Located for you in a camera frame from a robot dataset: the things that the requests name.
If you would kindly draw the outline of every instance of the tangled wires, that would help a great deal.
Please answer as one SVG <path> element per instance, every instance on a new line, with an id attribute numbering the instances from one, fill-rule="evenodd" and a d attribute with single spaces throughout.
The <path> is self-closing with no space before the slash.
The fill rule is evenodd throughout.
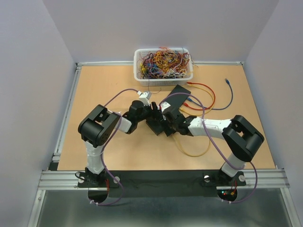
<path id="1" fill-rule="evenodd" d="M 174 79 L 187 75 L 189 53 L 179 53 L 168 48 L 161 48 L 156 53 L 148 53 L 142 57 L 139 72 L 141 79 Z"/>

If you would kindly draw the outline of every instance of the table top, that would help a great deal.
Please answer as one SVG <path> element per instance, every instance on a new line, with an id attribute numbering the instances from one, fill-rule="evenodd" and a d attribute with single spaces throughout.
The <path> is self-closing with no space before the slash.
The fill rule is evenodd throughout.
<path id="1" fill-rule="evenodd" d="M 235 115 L 243 115 L 263 135 L 264 131 L 255 107 L 249 85 L 242 66 L 237 65 L 199 65 L 194 67 L 194 78 L 191 82 L 204 83 L 210 86 L 216 94 L 214 108 L 226 106 L 231 98 L 231 91 L 225 82 L 230 81 L 234 99 L 225 110 L 212 110 L 206 119 L 230 119 Z M 184 85 L 193 95 L 197 96 L 205 106 L 212 103 L 211 97 L 200 89 Z M 109 99 L 125 88 L 135 88 L 146 91 L 147 87 L 140 86 L 134 79 L 132 66 L 83 66 L 80 73 L 77 90 L 72 104 L 71 115 L 64 138 L 62 154 L 58 170 L 84 170 L 87 162 L 85 144 L 78 133 L 79 123 L 98 104 L 104 105 Z M 150 87 L 150 101 L 157 104 L 173 89 L 172 86 Z M 138 95 L 134 91 L 126 91 L 111 102 L 107 108 L 111 111 L 128 111 L 133 100 Z M 201 114 L 184 107 L 191 114 Z M 176 133 L 184 150 L 196 155 L 208 147 L 207 137 L 181 136 Z M 226 157 L 231 154 L 227 143 L 214 139 Z M 130 135 L 117 132 L 109 142 L 104 152 L 105 163 L 110 170 L 190 170 L 190 169 L 219 169 L 224 160 L 213 145 L 201 157 L 188 157 L 178 150 L 174 139 L 164 133 L 156 136 L 145 122 L 140 122 L 138 128 Z M 256 168 L 275 168 L 267 141 L 253 158 Z"/>

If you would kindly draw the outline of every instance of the blue cable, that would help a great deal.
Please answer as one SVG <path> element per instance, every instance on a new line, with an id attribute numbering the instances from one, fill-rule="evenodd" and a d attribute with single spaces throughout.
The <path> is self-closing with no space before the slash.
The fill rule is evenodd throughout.
<path id="1" fill-rule="evenodd" d="M 228 103 L 228 105 L 227 105 L 226 107 L 224 107 L 224 108 L 213 108 L 212 110 L 225 110 L 225 109 L 227 109 L 227 108 L 232 104 L 232 101 L 233 101 L 232 86 L 231 86 L 231 84 L 230 84 L 230 82 L 229 82 L 228 79 L 225 79 L 225 82 L 228 84 L 229 88 L 231 89 L 231 93 L 232 93 L 231 101 L 230 101 L 230 102 Z M 196 105 L 198 105 L 199 107 L 201 107 L 201 105 L 200 105 L 199 103 L 195 102 L 195 101 L 192 100 L 190 97 L 188 97 L 187 100 L 190 101 L 190 102 L 192 102 L 192 103 L 194 103 L 194 104 L 196 104 Z"/>

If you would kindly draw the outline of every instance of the white basket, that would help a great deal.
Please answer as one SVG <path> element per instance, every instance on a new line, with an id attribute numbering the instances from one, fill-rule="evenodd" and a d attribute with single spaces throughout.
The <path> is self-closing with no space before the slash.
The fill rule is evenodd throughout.
<path id="1" fill-rule="evenodd" d="M 187 49 L 184 48 L 170 48 L 172 51 L 178 51 L 180 53 L 189 53 Z M 190 79 L 193 78 L 193 65 L 191 63 L 191 58 L 189 56 L 189 62 L 187 64 L 187 75 L 186 78 L 179 79 L 140 79 L 138 78 L 138 72 L 140 68 L 140 64 L 142 61 L 139 61 L 140 54 L 141 56 L 146 56 L 148 53 L 156 53 L 158 50 L 162 50 L 160 48 L 155 49 L 139 49 L 134 53 L 134 78 L 140 82 L 141 86 L 174 86 L 174 85 L 185 85 Z"/>

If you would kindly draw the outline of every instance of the gray wall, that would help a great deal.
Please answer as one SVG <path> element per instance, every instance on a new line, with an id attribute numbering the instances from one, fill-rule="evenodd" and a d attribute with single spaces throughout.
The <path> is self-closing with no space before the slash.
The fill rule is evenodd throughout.
<path id="1" fill-rule="evenodd" d="M 74 62 L 41 0 L 0 7 L 0 226 L 27 226 Z"/>
<path id="2" fill-rule="evenodd" d="M 268 143 L 303 223 L 303 1 L 280 0 L 244 69 Z"/>
<path id="3" fill-rule="evenodd" d="M 278 0 L 44 0 L 76 62 L 186 47 L 196 61 L 243 61 Z"/>

